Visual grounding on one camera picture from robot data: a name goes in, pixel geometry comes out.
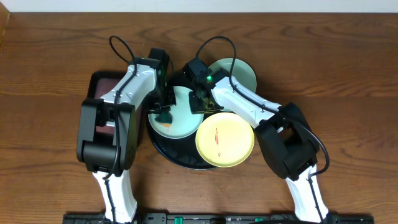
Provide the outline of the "green sponge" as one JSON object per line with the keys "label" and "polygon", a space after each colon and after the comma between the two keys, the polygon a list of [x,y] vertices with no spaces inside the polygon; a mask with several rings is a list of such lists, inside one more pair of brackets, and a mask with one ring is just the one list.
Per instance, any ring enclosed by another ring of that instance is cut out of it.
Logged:
{"label": "green sponge", "polygon": [[155,117],[155,121],[161,125],[170,126],[172,124],[173,117],[169,112],[161,112]]}

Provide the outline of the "light blue plate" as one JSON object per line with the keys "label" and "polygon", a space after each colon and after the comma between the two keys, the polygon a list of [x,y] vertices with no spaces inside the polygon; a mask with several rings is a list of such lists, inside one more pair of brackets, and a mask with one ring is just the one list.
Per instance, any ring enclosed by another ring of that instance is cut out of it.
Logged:
{"label": "light blue plate", "polygon": [[[222,58],[212,63],[209,66],[209,69],[212,72],[217,72],[220,68],[223,68],[227,71],[230,70],[232,65],[233,58]],[[234,68],[232,75],[237,79],[240,84],[246,87],[248,90],[255,92],[257,89],[257,80],[254,70],[251,68],[249,64],[240,59],[236,59],[234,63]]]}
{"label": "light blue plate", "polygon": [[193,134],[201,125],[204,115],[192,114],[189,105],[191,89],[184,86],[174,86],[176,105],[170,107],[172,122],[166,123],[160,114],[149,114],[150,125],[156,133],[170,139],[185,138]]}

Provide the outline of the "yellow plate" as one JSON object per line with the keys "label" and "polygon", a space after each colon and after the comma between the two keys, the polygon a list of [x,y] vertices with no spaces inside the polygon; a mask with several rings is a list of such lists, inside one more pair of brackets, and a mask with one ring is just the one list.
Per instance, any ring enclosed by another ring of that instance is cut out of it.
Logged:
{"label": "yellow plate", "polygon": [[217,113],[199,126],[195,144],[199,155],[216,167],[232,167],[246,160],[254,147],[254,132],[234,113]]}

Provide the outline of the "light blue plate top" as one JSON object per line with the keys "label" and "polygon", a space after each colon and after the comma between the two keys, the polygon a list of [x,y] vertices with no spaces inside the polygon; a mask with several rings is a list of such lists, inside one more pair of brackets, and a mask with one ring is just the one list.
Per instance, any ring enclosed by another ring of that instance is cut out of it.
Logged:
{"label": "light blue plate top", "polygon": [[[230,70],[232,65],[233,58],[222,58],[212,63],[209,66],[209,69],[212,72],[217,72],[220,68],[223,68],[227,71]],[[234,63],[234,68],[232,75],[237,79],[240,84],[246,87],[248,90],[255,92],[257,89],[257,80],[254,70],[251,68],[249,64],[240,59],[236,59]]]}

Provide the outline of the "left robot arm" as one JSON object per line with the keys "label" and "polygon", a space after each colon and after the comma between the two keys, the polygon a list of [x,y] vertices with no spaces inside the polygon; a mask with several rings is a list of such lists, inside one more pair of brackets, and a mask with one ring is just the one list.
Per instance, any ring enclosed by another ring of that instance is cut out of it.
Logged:
{"label": "left robot arm", "polygon": [[103,223],[133,223],[137,201],[130,169],[134,161],[141,111],[161,113],[175,103],[165,76],[169,56],[137,58],[125,72],[92,74],[80,110],[76,156],[98,181],[105,203]]}

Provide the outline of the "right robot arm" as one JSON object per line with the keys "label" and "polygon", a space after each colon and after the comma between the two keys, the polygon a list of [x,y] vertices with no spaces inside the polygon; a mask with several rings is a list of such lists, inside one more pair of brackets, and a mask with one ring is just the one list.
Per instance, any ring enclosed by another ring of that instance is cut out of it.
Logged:
{"label": "right robot arm", "polygon": [[310,129],[299,107],[263,99],[225,69],[187,70],[185,74],[194,86],[190,94],[191,111],[219,113],[226,108],[245,120],[254,130],[267,165],[286,180],[296,217],[304,222],[324,223],[328,209],[320,194],[317,175],[327,168],[317,169],[317,153],[326,148]]}

